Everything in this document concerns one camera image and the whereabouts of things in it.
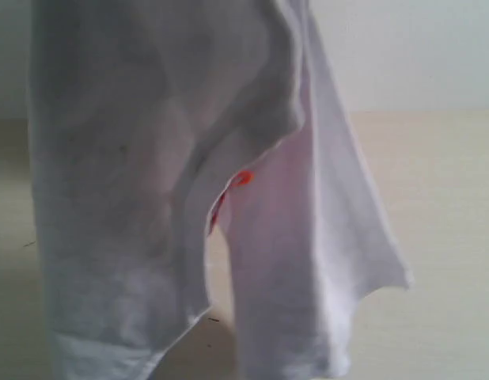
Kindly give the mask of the white t-shirt red lettering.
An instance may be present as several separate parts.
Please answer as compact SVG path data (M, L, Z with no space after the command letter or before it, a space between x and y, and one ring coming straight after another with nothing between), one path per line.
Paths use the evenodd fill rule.
M411 274L307 1L34 1L28 137L57 379L147 379L224 230L247 379L345 375Z

